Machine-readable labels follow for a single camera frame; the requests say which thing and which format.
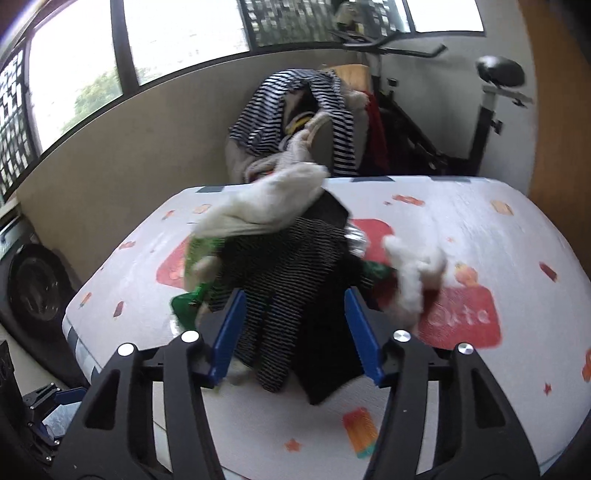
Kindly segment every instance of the screw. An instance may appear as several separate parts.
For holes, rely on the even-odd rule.
[[[134,353],[135,347],[131,343],[124,343],[117,349],[117,353],[121,356],[128,356]]]
[[[470,355],[474,351],[474,347],[469,343],[460,343],[457,346],[457,351],[464,355]]]
[[[199,333],[195,330],[187,330],[181,335],[181,340],[185,343],[193,343],[199,340]]]
[[[393,337],[397,342],[405,343],[410,340],[410,333],[408,333],[406,330],[396,330]]]

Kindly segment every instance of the white bedsheet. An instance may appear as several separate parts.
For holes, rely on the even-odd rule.
[[[421,321],[421,338],[478,348],[547,466],[591,408],[591,284],[568,243],[533,203],[498,181],[358,180],[330,179],[326,189],[366,230],[368,255],[383,257],[379,241],[392,230],[408,242],[439,243],[449,256],[445,288]],[[182,293],[181,245],[201,213],[244,187],[175,195],[78,292],[63,329],[89,379],[120,344],[145,349],[176,335],[169,302]],[[436,388],[420,470],[432,461]],[[165,427],[158,392],[155,421]],[[354,450],[347,429],[359,416],[379,428],[387,394],[359,379],[311,407],[296,382],[282,394],[250,382],[222,384],[204,401],[224,467],[252,480],[353,480],[369,458]]]

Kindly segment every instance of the black cloth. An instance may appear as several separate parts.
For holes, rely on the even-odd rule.
[[[345,291],[357,286],[370,308],[371,284],[363,276],[362,261],[343,255],[326,278],[316,298],[302,315],[291,369],[311,405],[326,400],[341,386],[363,375],[363,367],[345,319]]]
[[[321,201],[333,204],[334,198]],[[340,223],[343,212],[333,207]],[[222,269],[209,307],[220,310],[234,288],[245,291],[246,319],[235,356],[256,369],[264,389],[282,389],[294,356],[296,374],[314,404],[362,374],[343,302],[346,288],[363,288],[365,277],[342,228],[298,218],[281,232],[229,238],[218,255]],[[322,350],[323,341],[334,358]],[[322,372],[332,378],[322,378]]]
[[[304,212],[303,218],[322,220],[337,228],[344,229],[349,211],[330,193],[323,190],[318,199]]]

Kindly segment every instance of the red cloth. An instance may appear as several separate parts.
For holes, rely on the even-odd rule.
[[[378,100],[373,93],[364,92],[368,96],[369,102],[365,107],[369,116],[368,144],[366,151],[370,153],[374,164],[384,169],[387,173],[389,169],[388,146],[386,144],[386,134],[382,117],[379,114]]]

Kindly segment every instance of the tree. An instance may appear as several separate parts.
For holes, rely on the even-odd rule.
[[[148,69],[139,69],[137,73],[140,83],[145,83],[153,77]],[[99,75],[90,85],[86,85],[76,97],[74,117],[63,125],[61,133],[65,134],[86,117],[119,96],[121,96],[121,84],[117,71],[111,70]]]

